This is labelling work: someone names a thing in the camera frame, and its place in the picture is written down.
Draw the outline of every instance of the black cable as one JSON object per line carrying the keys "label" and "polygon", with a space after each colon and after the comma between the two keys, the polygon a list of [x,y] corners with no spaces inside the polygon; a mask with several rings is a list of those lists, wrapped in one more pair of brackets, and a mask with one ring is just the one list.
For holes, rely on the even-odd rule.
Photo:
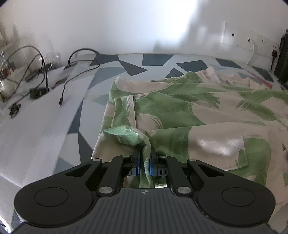
{"label": "black cable", "polygon": [[9,79],[9,78],[5,78],[5,79],[8,80],[8,81],[11,81],[12,83],[18,84],[16,81],[11,80],[11,79]]}
{"label": "black cable", "polygon": [[96,56],[99,54],[97,50],[90,49],[90,48],[81,48],[81,49],[78,49],[78,50],[74,51],[74,52],[70,55],[70,57],[69,57],[69,59],[68,59],[68,65],[69,65],[69,67],[71,67],[70,59],[72,58],[72,56],[73,56],[74,54],[76,54],[77,52],[82,51],[82,50],[92,51],[92,52],[94,52],[94,53],[96,54]]}
{"label": "black cable", "polygon": [[22,76],[20,82],[18,83],[17,87],[15,88],[14,92],[13,92],[13,93],[12,93],[12,94],[7,98],[7,99],[11,98],[11,97],[16,93],[16,91],[17,91],[17,89],[19,88],[20,83],[21,83],[22,80],[24,79],[24,77],[25,77],[25,75],[26,75],[26,73],[27,73],[29,67],[31,66],[31,64],[34,62],[34,60],[35,60],[39,55],[40,55],[40,54],[37,54],[37,55],[32,59],[31,63],[28,65],[28,67],[27,67],[27,69],[26,69],[24,75]]}
{"label": "black cable", "polygon": [[[36,47],[28,45],[28,46],[22,46],[22,47],[20,47],[19,49],[15,50],[15,51],[6,59],[6,61],[4,62],[4,64],[3,64],[2,67],[1,67],[0,71],[3,70],[4,65],[8,62],[8,60],[9,60],[15,53],[17,53],[19,50],[22,50],[22,49],[24,49],[24,48],[33,48],[33,49],[37,50],[38,53],[39,53],[39,55],[41,56],[41,60],[42,60],[41,69],[43,68],[43,65],[44,65],[44,67],[45,67],[44,58],[43,58],[41,52],[40,52]],[[47,90],[47,92],[49,92],[47,71],[45,71],[45,75],[46,75],[46,90]],[[1,95],[1,97],[3,98],[3,100],[5,100],[5,97],[2,95],[1,91],[0,91],[0,95]]]}
{"label": "black cable", "polygon": [[[75,60],[75,61],[73,61],[73,62],[71,62],[71,66],[73,66],[74,65],[74,63],[77,63],[77,62],[87,62],[87,61],[94,61],[94,59],[86,59],[86,60]],[[69,68],[69,67],[71,67],[71,66],[69,66],[69,64],[68,65],[66,65],[65,67],[64,67],[64,69],[67,69],[67,68]]]}
{"label": "black cable", "polygon": [[97,67],[94,67],[94,68],[88,69],[88,70],[86,70],[86,71],[83,71],[83,72],[81,72],[81,73],[79,73],[79,74],[73,76],[72,78],[70,78],[69,80],[67,80],[67,81],[65,82],[64,87],[63,87],[63,91],[62,91],[62,95],[61,95],[61,98],[60,98],[60,100],[59,100],[59,105],[60,105],[60,106],[61,106],[62,103],[63,103],[63,95],[64,95],[64,90],[65,90],[65,86],[66,86],[66,84],[67,84],[70,80],[76,78],[77,76],[79,76],[79,75],[81,75],[81,74],[83,74],[83,73],[85,73],[85,72],[87,72],[87,71],[92,71],[92,70],[94,70],[94,69],[100,67],[100,63],[99,63],[99,62],[97,62],[97,63],[98,63],[98,66],[97,66]]}
{"label": "black cable", "polygon": [[23,100],[25,97],[27,97],[31,92],[33,92],[35,89],[37,89],[45,80],[46,75],[44,73],[42,73],[44,75],[43,80],[40,82],[40,84],[38,84],[35,88],[33,88],[32,90],[30,90],[28,93],[26,93],[23,97],[21,97],[19,100],[17,100],[16,102],[14,102],[14,104],[17,104],[18,102],[20,102],[21,100]]}

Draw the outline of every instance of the black electronic device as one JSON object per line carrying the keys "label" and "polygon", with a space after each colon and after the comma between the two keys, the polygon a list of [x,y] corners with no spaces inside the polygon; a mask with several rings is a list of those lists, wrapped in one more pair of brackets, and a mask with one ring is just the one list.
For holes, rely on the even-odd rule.
{"label": "black electronic device", "polygon": [[38,99],[47,93],[46,88],[31,88],[29,90],[30,98]]}
{"label": "black electronic device", "polygon": [[123,188],[125,176],[139,175],[141,152],[92,159],[23,187],[14,206],[24,223],[13,234],[275,234],[266,187],[196,159],[179,163],[152,149],[151,173],[167,187]]}
{"label": "black electronic device", "polygon": [[280,54],[274,74],[284,83],[288,81],[288,29],[280,42]]}

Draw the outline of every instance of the geometric patterned surface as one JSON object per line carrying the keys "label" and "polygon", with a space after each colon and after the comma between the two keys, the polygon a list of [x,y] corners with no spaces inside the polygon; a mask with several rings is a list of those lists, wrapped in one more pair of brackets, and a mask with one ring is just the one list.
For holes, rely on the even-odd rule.
{"label": "geometric patterned surface", "polygon": [[125,72],[125,69],[122,67],[104,67],[99,68],[94,75],[94,78],[89,86],[88,89],[91,89],[95,85],[99,84],[100,82],[109,79],[113,76],[119,75]]}
{"label": "geometric patterned surface", "polygon": [[258,71],[258,73],[265,79],[265,80],[268,80],[268,81],[271,81],[271,82],[274,82],[272,77],[269,75],[269,73],[262,69],[262,68],[259,68],[259,67],[253,67],[256,71]]}
{"label": "geometric patterned surface", "polygon": [[[188,71],[197,72],[213,66],[219,73],[239,74],[241,78],[250,77],[259,82],[240,63],[225,59],[189,54],[98,54],[95,61],[100,68],[95,72],[86,97],[80,104],[62,147],[55,173],[75,166],[91,158],[97,141],[109,90],[117,76],[131,80],[156,80],[165,77],[179,77]],[[256,68],[250,67],[258,74]]]}
{"label": "geometric patterned surface", "polygon": [[207,65],[202,60],[177,63],[177,65],[183,68],[185,71],[192,71],[192,72],[197,72],[208,68]]}
{"label": "geometric patterned surface", "polygon": [[184,75],[182,72],[178,71],[177,69],[173,68],[169,74],[166,76],[166,78],[171,78],[171,77],[180,77]]}
{"label": "geometric patterned surface", "polygon": [[143,54],[142,66],[163,66],[173,54]]}
{"label": "geometric patterned surface", "polygon": [[[243,73],[241,73],[241,72],[238,72],[238,74],[239,74],[239,76],[240,76],[242,79],[245,79],[245,78],[249,77],[249,75],[243,74]],[[252,76],[250,76],[250,78],[251,78],[253,81],[255,81],[256,83],[261,84],[261,81],[258,80],[257,78],[252,77]]]}
{"label": "geometric patterned surface", "polygon": [[230,60],[221,59],[221,58],[216,58],[216,60],[218,61],[218,63],[222,67],[233,67],[233,68],[240,68],[241,69],[241,67],[238,64],[236,64]]}
{"label": "geometric patterned surface", "polygon": [[134,75],[137,75],[139,73],[147,71],[147,69],[136,66],[136,65],[131,64],[131,63],[127,63],[127,62],[124,62],[121,60],[119,60],[119,62],[123,66],[123,68],[126,70],[126,72],[129,74],[129,76],[134,76]]}
{"label": "geometric patterned surface", "polygon": [[108,100],[109,100],[109,94],[104,94],[100,97],[93,99],[92,101],[100,105],[106,106]]}
{"label": "geometric patterned surface", "polygon": [[119,57],[117,54],[97,54],[94,58],[94,61],[92,61],[92,63],[90,64],[90,66],[98,65],[98,63],[104,64],[118,60]]}

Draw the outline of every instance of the white table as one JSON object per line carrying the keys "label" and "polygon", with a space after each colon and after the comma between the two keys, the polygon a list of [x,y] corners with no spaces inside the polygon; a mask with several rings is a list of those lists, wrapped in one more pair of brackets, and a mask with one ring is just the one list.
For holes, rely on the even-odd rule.
{"label": "white table", "polygon": [[[78,63],[69,77],[91,68],[90,63]],[[62,71],[63,67],[48,73],[50,87]],[[0,125],[0,219],[8,230],[15,215],[12,204],[18,190],[53,174],[67,131],[96,71],[67,84],[61,107],[63,84],[37,100],[24,98],[13,119],[8,110],[5,112]]]}

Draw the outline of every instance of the green and white cloth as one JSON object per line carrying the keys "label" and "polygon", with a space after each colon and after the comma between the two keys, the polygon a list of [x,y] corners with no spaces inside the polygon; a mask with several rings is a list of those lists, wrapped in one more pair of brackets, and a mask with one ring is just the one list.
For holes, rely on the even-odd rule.
{"label": "green and white cloth", "polygon": [[149,175],[151,146],[179,162],[196,158],[265,185],[275,211],[288,202],[288,92],[213,68],[158,81],[113,82],[92,158],[104,162],[143,144],[131,187],[161,186]]}

